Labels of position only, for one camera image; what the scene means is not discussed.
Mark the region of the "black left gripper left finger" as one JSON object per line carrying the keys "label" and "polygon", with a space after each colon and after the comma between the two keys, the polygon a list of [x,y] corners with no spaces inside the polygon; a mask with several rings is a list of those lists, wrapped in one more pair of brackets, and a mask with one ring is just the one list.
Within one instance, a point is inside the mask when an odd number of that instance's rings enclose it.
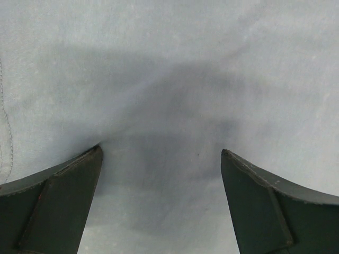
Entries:
{"label": "black left gripper left finger", "polygon": [[83,154],[1,185],[1,253],[78,252],[103,151]]}

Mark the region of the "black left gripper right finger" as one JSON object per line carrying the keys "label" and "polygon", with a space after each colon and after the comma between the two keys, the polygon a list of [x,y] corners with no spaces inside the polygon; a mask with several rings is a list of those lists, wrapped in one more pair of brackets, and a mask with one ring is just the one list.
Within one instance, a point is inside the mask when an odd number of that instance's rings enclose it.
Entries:
{"label": "black left gripper right finger", "polygon": [[240,253],[338,253],[338,197],[224,149],[221,174]]}

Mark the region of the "grey-blue t shirt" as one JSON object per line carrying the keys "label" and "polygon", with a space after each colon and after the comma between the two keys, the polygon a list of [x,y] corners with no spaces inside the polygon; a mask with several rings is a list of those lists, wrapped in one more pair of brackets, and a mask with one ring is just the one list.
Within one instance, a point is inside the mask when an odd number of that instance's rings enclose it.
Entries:
{"label": "grey-blue t shirt", "polygon": [[80,253],[238,253],[222,149],[338,195],[338,1],[1,1],[1,183],[96,144]]}

